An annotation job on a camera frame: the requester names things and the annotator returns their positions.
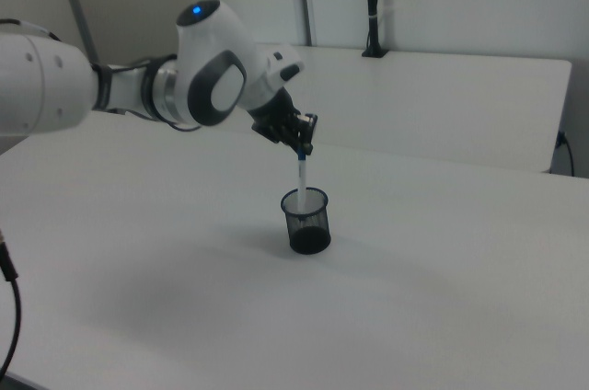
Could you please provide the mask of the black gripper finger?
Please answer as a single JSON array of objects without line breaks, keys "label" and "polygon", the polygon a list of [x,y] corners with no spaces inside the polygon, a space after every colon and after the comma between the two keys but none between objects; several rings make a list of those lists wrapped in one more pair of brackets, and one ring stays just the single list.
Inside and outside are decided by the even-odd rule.
[{"label": "black gripper finger", "polygon": [[313,113],[295,116],[296,151],[299,155],[311,155],[313,137],[317,128],[318,115]]},{"label": "black gripper finger", "polygon": [[295,152],[302,150],[299,128],[289,125],[280,125],[277,129],[278,139],[283,144],[291,147]]}]

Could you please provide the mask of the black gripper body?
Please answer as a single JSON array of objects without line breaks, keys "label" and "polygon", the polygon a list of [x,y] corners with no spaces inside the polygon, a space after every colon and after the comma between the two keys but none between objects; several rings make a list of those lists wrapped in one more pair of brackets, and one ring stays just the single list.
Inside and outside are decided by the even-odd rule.
[{"label": "black gripper body", "polygon": [[273,143],[281,143],[278,139],[278,127],[294,127],[297,114],[301,114],[301,111],[295,108],[290,94],[286,89],[280,89],[267,104],[249,112],[253,119],[251,129]]}]

